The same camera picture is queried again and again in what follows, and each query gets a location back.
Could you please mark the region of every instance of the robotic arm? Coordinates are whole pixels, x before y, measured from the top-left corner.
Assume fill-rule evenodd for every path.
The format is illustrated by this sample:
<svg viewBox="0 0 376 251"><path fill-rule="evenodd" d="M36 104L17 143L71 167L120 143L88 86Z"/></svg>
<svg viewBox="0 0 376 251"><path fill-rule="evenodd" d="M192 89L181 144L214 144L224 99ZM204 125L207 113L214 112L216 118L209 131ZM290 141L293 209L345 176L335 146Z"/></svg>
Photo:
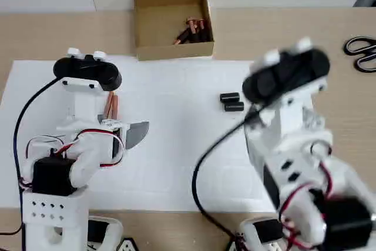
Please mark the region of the robotic arm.
<svg viewBox="0 0 376 251"><path fill-rule="evenodd" d="M329 68L326 55L303 39L291 50L269 52L243 84L250 102L269 104L244 132L251 163L292 250L366 247L376 228L375 195L333 155L332 134L313 109L311 96L326 89ZM244 244L265 250L254 230L249 220L240 225Z"/></svg>
<svg viewBox="0 0 376 251"><path fill-rule="evenodd" d="M71 48L66 58L55 63L55 76L72 93L73 115L57 128L67 143L54 150L52 143L42 142L40 150L35 142L31 144L34 154L26 156L22 170L26 183L21 185L25 185L22 211L27 251L118 250L122 224L89 216L88 204L88 181L101 167L122 160L129 129L116 118L101 119L96 112L98 96L117 89L122 82L117 67L105 57L103 52L82 55ZM124 246L134 248L129 240L120 248Z"/></svg>

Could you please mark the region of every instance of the open cardboard box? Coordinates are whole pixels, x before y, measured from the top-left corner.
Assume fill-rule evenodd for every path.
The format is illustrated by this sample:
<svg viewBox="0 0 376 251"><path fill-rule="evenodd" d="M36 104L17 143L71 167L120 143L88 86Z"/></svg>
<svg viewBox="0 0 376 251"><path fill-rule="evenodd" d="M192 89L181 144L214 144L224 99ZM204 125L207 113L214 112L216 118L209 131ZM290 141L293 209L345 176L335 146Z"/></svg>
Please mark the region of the open cardboard box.
<svg viewBox="0 0 376 251"><path fill-rule="evenodd" d="M194 56L211 56L210 42L173 45L186 28L188 17L204 18L210 29L207 0L135 0L136 52L139 60L158 60Z"/></svg>

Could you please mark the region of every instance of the table surface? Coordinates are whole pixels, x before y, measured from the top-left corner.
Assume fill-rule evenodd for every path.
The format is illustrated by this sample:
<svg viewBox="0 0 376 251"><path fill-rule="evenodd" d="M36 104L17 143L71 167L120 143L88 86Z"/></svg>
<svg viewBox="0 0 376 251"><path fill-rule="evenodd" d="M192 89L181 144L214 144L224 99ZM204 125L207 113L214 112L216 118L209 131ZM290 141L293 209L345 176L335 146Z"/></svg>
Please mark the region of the table surface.
<svg viewBox="0 0 376 251"><path fill-rule="evenodd" d="M342 52L346 39L376 36L373 8L242 8L212 10L215 59L255 59L273 48L290 46L310 36L331 59L328 91L315 106L334 132L334 153L349 162L376 189L376 92L373 74L353 69L354 58ZM82 52L134 55L131 12L0 15L0 90L15 59L54 60L70 46ZM198 213L116 211L126 235L140 250L224 250L226 235ZM245 217L260 214L217 215L235 229ZM19 225L19 212L0 210L0 231ZM0 247L20 250L20 237L0 237Z"/></svg>

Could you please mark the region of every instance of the black cylinder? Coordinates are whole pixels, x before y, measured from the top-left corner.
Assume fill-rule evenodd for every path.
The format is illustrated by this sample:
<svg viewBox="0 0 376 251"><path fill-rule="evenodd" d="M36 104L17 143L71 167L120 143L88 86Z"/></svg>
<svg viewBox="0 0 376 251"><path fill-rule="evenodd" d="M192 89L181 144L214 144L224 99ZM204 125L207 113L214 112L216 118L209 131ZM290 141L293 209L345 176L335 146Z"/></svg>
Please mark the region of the black cylinder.
<svg viewBox="0 0 376 251"><path fill-rule="evenodd" d="M226 112L241 112L244 110L244 102L230 102L224 104Z"/></svg>
<svg viewBox="0 0 376 251"><path fill-rule="evenodd" d="M238 92L221 93L219 95L219 99L221 100L222 103L239 102L240 95Z"/></svg>

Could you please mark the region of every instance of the black scissors handle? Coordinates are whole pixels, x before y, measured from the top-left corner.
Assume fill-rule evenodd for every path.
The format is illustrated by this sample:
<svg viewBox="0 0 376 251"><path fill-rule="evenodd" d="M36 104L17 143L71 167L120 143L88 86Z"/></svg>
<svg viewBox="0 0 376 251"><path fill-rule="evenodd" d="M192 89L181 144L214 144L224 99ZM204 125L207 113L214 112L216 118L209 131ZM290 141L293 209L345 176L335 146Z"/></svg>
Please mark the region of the black scissors handle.
<svg viewBox="0 0 376 251"><path fill-rule="evenodd" d="M358 48L358 49L351 49L351 45L355 42L363 42L366 43L367 46ZM345 42L343 46L343 51L345 54L353 56L353 55L359 55L359 54L365 54L369 55L373 52L376 52L376 39L371 38L369 36L356 36L355 38L349 39L347 42Z"/></svg>
<svg viewBox="0 0 376 251"><path fill-rule="evenodd" d="M376 58L376 53L369 53L368 55L361 57L354 61L354 68L362 73L374 73L376 72L376 66L373 68L363 67L363 63Z"/></svg>

